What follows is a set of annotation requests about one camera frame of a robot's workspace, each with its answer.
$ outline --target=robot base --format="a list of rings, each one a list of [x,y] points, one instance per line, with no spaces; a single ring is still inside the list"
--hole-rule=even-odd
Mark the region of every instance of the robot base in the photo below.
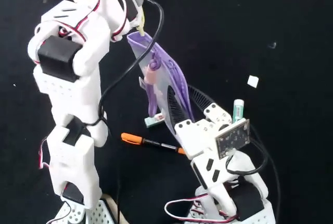
[[[52,224],[116,224],[116,218],[111,212],[111,209],[115,210],[115,208],[116,204],[113,199],[110,196],[103,195],[103,199],[98,201],[96,208],[86,211],[72,209],[67,217],[54,221]],[[64,203],[55,219],[65,216],[69,210],[70,207]],[[128,223],[122,214],[121,222],[124,224]]]
[[[230,224],[275,224],[275,218],[273,213],[272,204],[268,200],[263,200],[264,209],[255,215],[247,218],[244,221],[233,220],[229,222]],[[202,218],[200,216],[195,216],[196,213],[189,213],[187,217],[189,218]],[[197,224],[197,222],[184,222],[184,224]]]

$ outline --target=perforated white bracket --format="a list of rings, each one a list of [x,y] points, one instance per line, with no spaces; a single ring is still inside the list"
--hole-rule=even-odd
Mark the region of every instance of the perforated white bracket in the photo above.
[[[60,211],[56,215],[55,219],[61,218],[70,211],[69,206],[64,203],[61,207]],[[52,222],[53,224],[78,224],[82,221],[84,214],[85,215],[85,223],[86,224],[115,224],[111,217],[111,213],[109,212],[108,207],[105,202],[99,200],[96,208],[92,210],[83,210],[71,209],[71,213],[65,217],[64,219],[60,219]]]
[[[209,105],[203,114],[219,127],[232,123],[231,115],[216,103]]]

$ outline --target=white cap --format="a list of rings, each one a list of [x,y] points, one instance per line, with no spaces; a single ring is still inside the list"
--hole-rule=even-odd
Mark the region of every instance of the white cap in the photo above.
[[[244,101],[241,99],[234,100],[234,106],[242,106],[244,107]]]

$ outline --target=metal base plate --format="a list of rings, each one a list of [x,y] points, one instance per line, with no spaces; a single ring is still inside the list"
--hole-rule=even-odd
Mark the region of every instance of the metal base plate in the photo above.
[[[69,210],[69,206],[64,203],[55,218],[58,219],[65,216]],[[80,220],[85,213],[85,222],[81,222]],[[95,209],[86,210],[85,213],[84,211],[75,211],[75,209],[73,209],[66,218],[54,221],[53,224],[116,224],[112,219],[109,208],[103,200],[99,200]]]

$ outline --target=purple plastic bag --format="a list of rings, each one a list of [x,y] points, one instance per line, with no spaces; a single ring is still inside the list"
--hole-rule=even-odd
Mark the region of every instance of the purple plastic bag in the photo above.
[[[127,40],[132,47],[135,57],[138,58],[151,42],[151,37],[145,33],[141,36],[139,32],[131,33]],[[165,117],[165,123],[172,128],[168,112],[167,89],[170,85],[178,102],[182,105],[187,115],[193,120],[193,114],[190,106],[188,87],[184,74],[178,64],[161,48],[157,43],[153,46],[150,53],[140,62],[140,67],[145,74],[147,67],[156,73],[156,82],[147,84],[143,80],[143,87],[147,92],[149,100],[149,116],[154,116],[157,106],[161,109]]]

